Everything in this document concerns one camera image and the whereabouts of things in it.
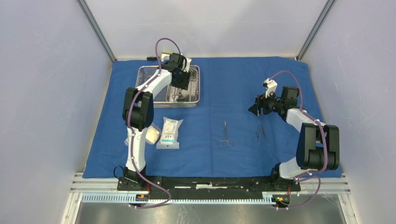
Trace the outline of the steel toothed tissue forceps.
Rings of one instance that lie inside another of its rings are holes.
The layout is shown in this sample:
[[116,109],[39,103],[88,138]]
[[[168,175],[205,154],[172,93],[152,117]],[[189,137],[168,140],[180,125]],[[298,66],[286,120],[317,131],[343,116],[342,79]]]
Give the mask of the steel toothed tissue forceps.
[[262,131],[262,134],[263,134],[265,142],[268,143],[267,135],[266,135],[265,130],[263,128],[263,124],[262,124],[262,122],[260,120],[258,120],[258,124],[259,124],[259,127],[260,127],[261,131]]

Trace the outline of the steel hemostat forceps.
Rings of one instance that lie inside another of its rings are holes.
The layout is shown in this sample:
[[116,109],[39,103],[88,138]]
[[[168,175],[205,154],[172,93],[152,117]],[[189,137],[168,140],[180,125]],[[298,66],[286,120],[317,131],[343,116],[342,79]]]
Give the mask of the steel hemostat forceps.
[[233,146],[233,141],[229,140],[228,138],[228,131],[227,131],[227,122],[224,121],[224,136],[222,140],[219,140],[219,146],[225,146],[228,145],[229,147]]

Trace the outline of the blue surgical wrap cloth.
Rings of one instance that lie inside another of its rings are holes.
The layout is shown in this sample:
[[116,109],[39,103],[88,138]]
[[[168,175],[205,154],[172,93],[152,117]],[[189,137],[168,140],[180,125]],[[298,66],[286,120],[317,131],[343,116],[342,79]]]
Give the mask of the blue surgical wrap cloth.
[[[194,58],[200,67],[201,95],[193,108],[156,108],[154,124],[163,118],[182,120],[179,149],[145,147],[146,173],[168,177],[252,177],[268,176],[272,168],[296,154],[299,132],[276,113],[255,116],[248,111],[255,97],[265,92],[262,83],[274,77],[277,94],[283,86],[302,88],[300,103],[313,117],[322,119],[309,67],[282,57]],[[125,92],[135,86],[138,70],[154,66],[144,60],[117,61],[112,65],[109,87],[87,158],[84,178],[120,176],[127,161],[127,128],[122,118]],[[265,142],[258,120],[268,138]],[[219,146],[227,122],[233,146]],[[260,143],[255,130],[259,131]]]

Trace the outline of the beige gauze packet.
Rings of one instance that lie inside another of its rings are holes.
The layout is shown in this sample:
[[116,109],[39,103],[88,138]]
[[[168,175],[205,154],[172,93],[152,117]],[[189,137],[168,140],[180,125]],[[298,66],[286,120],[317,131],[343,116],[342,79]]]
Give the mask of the beige gauze packet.
[[162,133],[161,128],[159,128],[157,125],[152,123],[148,128],[147,128],[147,133],[146,133],[146,143],[153,145],[155,144],[158,139],[160,138]]

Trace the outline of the white sterile packet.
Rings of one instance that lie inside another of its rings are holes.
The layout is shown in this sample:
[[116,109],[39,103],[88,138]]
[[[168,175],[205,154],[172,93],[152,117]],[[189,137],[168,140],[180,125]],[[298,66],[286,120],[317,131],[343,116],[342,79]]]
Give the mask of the white sterile packet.
[[178,130],[183,122],[182,120],[163,118],[163,128],[160,139],[156,144],[157,149],[179,149]]

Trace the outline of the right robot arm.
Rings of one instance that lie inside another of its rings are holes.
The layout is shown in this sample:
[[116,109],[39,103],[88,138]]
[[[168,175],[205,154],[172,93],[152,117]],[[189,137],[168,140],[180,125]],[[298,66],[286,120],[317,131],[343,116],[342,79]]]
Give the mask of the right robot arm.
[[284,122],[299,132],[296,155],[287,162],[282,162],[272,169],[270,185],[275,190],[284,189],[289,180],[337,170],[339,159],[339,128],[313,118],[301,105],[300,89],[284,86],[277,96],[274,88],[255,98],[249,111],[256,116],[277,113]]

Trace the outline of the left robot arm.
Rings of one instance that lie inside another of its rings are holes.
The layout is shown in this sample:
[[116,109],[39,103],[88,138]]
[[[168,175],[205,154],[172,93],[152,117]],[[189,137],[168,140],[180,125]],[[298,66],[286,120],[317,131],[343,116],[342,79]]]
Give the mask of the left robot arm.
[[172,53],[169,60],[159,63],[147,81],[126,90],[122,117],[127,126],[128,157],[123,177],[135,190],[141,190],[147,184],[142,171],[146,166],[146,134],[154,119],[154,98],[168,85],[187,90],[191,78],[190,65],[190,58]]

